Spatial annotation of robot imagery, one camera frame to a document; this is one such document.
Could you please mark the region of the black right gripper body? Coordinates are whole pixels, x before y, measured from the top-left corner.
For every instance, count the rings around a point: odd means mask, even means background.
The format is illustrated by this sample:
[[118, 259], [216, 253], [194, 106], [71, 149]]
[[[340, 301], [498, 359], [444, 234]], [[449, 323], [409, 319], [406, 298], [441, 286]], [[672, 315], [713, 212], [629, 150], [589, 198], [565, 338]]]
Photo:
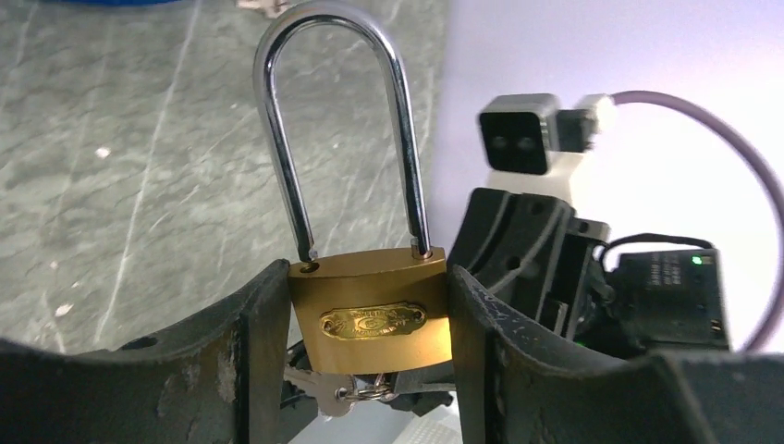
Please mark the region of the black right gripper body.
[[477, 188], [447, 262], [518, 312], [574, 339], [591, 316], [593, 251], [608, 235], [608, 224], [579, 218], [559, 198]]

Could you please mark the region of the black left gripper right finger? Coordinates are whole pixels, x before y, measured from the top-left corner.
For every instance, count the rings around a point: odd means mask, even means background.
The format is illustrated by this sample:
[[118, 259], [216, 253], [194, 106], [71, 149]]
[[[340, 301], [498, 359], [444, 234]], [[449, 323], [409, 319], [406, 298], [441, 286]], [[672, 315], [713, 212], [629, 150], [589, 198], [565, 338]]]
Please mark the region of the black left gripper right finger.
[[624, 361], [540, 326], [448, 271], [466, 443], [779, 443], [779, 354], [659, 351]]

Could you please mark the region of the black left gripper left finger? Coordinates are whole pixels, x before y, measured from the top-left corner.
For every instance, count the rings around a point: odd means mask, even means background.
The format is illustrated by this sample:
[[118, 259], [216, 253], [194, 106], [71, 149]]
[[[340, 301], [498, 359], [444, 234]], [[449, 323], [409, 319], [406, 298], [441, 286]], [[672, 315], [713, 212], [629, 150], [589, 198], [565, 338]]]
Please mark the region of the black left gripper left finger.
[[1, 343], [5, 443], [274, 443], [288, 263], [121, 348], [65, 355]]

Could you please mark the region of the brass padlock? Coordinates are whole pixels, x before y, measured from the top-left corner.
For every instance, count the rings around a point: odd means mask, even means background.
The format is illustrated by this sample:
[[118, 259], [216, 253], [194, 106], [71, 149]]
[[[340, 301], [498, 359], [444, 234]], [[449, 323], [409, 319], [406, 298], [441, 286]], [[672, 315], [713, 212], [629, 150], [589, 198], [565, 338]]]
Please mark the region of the brass padlock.
[[[324, 25], [362, 37], [384, 75], [411, 237], [407, 248], [317, 254], [277, 101], [276, 65], [296, 33]], [[370, 375], [449, 361], [446, 254], [430, 240], [409, 84], [396, 46], [361, 9], [340, 1], [308, 1], [267, 29], [256, 49], [252, 78], [299, 257], [289, 269], [288, 284], [313, 370]]]

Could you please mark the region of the silver keys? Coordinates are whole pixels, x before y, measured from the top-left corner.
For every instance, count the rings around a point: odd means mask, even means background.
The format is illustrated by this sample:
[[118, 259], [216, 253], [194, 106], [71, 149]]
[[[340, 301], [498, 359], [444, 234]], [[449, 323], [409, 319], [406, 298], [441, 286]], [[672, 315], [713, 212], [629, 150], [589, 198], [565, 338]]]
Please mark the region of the silver keys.
[[370, 385], [358, 386], [354, 376], [325, 374], [286, 366], [283, 378], [305, 395], [316, 400], [321, 414], [328, 417], [347, 415], [356, 402], [392, 401], [397, 395], [379, 375]]

